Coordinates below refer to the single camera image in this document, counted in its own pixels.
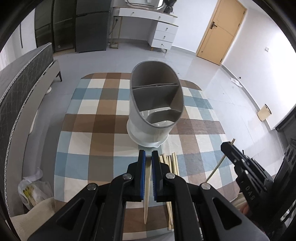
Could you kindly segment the checkered tablecloth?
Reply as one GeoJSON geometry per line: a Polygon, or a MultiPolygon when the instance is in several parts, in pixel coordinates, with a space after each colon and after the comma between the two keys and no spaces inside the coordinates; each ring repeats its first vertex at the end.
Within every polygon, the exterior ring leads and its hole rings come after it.
{"type": "MultiPolygon", "coordinates": [[[[221,123],[201,89],[181,82],[184,111],[160,154],[176,153],[180,176],[200,184],[214,170],[227,141],[221,123]]],[[[60,133],[54,175],[57,209],[88,183],[109,183],[137,160],[142,146],[128,135],[130,74],[93,73],[83,77],[71,98],[60,133]]],[[[238,196],[234,167],[224,159],[209,183],[226,199],[238,196]]]]}

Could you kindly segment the grey bed mattress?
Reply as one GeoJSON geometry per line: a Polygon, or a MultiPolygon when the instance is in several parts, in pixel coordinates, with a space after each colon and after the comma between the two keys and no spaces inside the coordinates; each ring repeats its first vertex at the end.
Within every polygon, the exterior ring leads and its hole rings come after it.
{"type": "Polygon", "coordinates": [[[18,184],[30,129],[46,91],[60,75],[52,44],[33,49],[1,71],[1,194],[11,216],[23,212],[18,184]]]}

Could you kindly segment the beige waste bin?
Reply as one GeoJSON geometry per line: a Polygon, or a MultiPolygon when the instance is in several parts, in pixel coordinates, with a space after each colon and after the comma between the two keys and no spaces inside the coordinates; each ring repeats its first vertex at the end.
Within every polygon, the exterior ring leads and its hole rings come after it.
{"type": "Polygon", "coordinates": [[[260,121],[265,121],[270,115],[271,110],[266,104],[257,112],[257,116],[260,121]]]}

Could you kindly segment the black glass cabinet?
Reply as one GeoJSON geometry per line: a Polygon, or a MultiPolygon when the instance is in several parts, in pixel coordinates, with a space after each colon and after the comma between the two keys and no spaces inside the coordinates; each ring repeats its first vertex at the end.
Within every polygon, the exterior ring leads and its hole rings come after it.
{"type": "Polygon", "coordinates": [[[35,38],[37,47],[51,42],[53,51],[73,49],[75,45],[76,1],[46,0],[35,8],[35,38]]]}

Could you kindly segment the white dressing table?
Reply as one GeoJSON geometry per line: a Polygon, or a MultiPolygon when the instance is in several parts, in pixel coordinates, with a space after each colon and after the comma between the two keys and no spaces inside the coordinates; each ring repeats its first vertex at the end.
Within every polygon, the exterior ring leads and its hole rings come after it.
{"type": "Polygon", "coordinates": [[[148,9],[116,7],[110,34],[110,48],[122,42],[147,42],[150,48],[168,51],[175,40],[177,16],[148,9]]]}

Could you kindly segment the wooden chopstick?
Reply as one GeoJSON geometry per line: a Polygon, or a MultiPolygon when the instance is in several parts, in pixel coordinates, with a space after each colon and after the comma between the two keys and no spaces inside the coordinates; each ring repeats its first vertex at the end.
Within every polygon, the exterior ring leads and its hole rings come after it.
{"type": "Polygon", "coordinates": [[[168,156],[165,156],[165,158],[166,158],[166,164],[169,166],[170,172],[174,173],[173,168],[172,168],[171,156],[168,155],[168,156]]]}
{"type": "MultiPolygon", "coordinates": [[[[160,155],[159,159],[160,159],[161,163],[167,164],[166,158],[163,155],[160,155]]],[[[172,230],[173,229],[173,218],[172,218],[172,213],[171,213],[171,203],[166,202],[166,206],[167,206],[168,215],[169,215],[168,230],[172,230]]]]}
{"type": "Polygon", "coordinates": [[[144,224],[147,223],[148,209],[149,209],[149,190],[151,183],[152,162],[151,158],[147,157],[145,163],[145,183],[144,183],[144,224]]]}
{"type": "MultiPolygon", "coordinates": [[[[235,138],[232,139],[232,141],[230,142],[230,145],[232,146],[234,144],[234,142],[236,141],[235,138]]],[[[210,180],[210,178],[214,175],[214,173],[217,171],[217,169],[220,167],[220,165],[222,164],[222,162],[224,161],[224,159],[226,158],[226,155],[223,154],[222,158],[220,159],[220,161],[218,162],[218,164],[216,165],[216,167],[214,168],[214,170],[211,172],[211,174],[207,177],[206,182],[208,182],[210,180]]]]}
{"type": "Polygon", "coordinates": [[[177,155],[176,153],[172,153],[171,155],[171,163],[172,163],[172,170],[173,170],[173,173],[175,175],[180,175],[180,172],[179,172],[179,166],[178,166],[178,160],[177,160],[177,155]]]}

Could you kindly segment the black wrapped flower bouquet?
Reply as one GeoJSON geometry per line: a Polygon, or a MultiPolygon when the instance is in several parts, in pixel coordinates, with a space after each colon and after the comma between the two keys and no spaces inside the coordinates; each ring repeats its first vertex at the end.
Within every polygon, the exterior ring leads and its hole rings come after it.
{"type": "Polygon", "coordinates": [[[164,13],[170,14],[173,11],[173,6],[175,4],[176,0],[164,0],[164,3],[166,5],[164,9],[164,13]]]}

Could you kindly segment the white paper on floor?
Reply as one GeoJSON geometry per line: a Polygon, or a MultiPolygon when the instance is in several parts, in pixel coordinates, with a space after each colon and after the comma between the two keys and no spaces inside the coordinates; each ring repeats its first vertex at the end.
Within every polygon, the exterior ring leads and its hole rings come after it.
{"type": "Polygon", "coordinates": [[[235,79],[235,78],[231,78],[231,82],[234,83],[237,87],[242,88],[243,86],[241,85],[241,83],[239,82],[239,80],[235,79]]]}

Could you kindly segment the oval mirror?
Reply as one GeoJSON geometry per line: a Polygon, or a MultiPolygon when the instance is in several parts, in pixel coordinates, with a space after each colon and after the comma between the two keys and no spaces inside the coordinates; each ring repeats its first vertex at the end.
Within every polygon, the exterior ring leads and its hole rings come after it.
{"type": "Polygon", "coordinates": [[[134,8],[144,8],[158,10],[165,6],[163,0],[125,0],[125,2],[134,8]]]}

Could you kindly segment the dark grey refrigerator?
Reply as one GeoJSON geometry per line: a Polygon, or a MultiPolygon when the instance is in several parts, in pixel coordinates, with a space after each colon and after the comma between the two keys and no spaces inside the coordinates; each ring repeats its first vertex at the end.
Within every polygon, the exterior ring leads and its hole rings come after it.
{"type": "Polygon", "coordinates": [[[79,0],[76,4],[76,51],[104,51],[107,48],[111,1],[79,0]]]}

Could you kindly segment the wooden door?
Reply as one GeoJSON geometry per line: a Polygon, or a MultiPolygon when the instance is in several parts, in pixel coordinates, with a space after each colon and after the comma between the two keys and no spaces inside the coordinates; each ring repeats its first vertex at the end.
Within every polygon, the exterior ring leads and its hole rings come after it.
{"type": "Polygon", "coordinates": [[[221,65],[238,33],[245,13],[246,8],[239,1],[217,1],[197,49],[197,57],[221,65]]]}

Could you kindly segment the wooden chopstick on table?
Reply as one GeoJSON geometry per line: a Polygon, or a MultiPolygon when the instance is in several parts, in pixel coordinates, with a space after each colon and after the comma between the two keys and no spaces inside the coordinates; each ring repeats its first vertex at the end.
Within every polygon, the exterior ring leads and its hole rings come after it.
{"type": "Polygon", "coordinates": [[[175,175],[180,175],[180,172],[179,172],[179,166],[178,166],[178,160],[177,160],[177,155],[176,153],[172,153],[171,155],[171,163],[172,163],[172,170],[173,170],[173,173],[175,175]]]}
{"type": "Polygon", "coordinates": [[[166,164],[169,166],[170,172],[174,173],[173,168],[172,168],[171,156],[168,155],[168,156],[165,156],[165,158],[166,158],[166,164]]]}
{"type": "MultiPolygon", "coordinates": [[[[167,164],[166,158],[163,155],[160,155],[159,159],[160,159],[161,163],[167,164]]],[[[167,206],[168,215],[169,215],[168,230],[172,230],[173,229],[173,218],[172,218],[172,213],[171,213],[171,203],[166,202],[166,206],[167,206]]]]}

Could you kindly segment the grey white utensil holder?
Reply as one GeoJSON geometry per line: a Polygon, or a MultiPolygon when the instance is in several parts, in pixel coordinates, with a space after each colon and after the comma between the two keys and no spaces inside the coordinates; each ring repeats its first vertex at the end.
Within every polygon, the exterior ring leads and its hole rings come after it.
{"type": "Polygon", "coordinates": [[[181,82],[168,64],[143,61],[133,69],[129,89],[128,135],[140,146],[158,148],[183,113],[181,82]]]}

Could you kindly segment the plastic bag on floor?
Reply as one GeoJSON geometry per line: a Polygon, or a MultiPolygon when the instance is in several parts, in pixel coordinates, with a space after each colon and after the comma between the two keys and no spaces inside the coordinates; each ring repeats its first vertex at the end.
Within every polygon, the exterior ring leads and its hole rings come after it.
{"type": "Polygon", "coordinates": [[[49,182],[41,181],[42,177],[43,171],[37,168],[34,175],[24,177],[18,184],[18,194],[28,210],[54,196],[49,182]]]}

